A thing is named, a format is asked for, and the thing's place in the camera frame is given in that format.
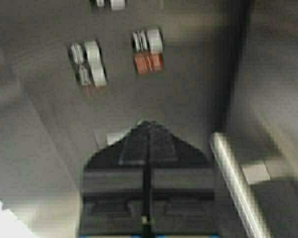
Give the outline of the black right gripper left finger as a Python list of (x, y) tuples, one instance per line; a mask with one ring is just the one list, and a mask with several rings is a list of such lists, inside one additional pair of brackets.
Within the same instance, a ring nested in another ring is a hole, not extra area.
[(148, 164), (148, 121), (89, 159), (82, 174), (79, 237), (143, 234)]

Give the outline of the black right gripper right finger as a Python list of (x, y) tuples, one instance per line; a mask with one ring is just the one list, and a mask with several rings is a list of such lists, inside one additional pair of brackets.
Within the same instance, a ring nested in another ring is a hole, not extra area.
[(213, 235), (214, 167), (205, 154), (164, 126), (149, 125), (152, 229), (162, 235)]

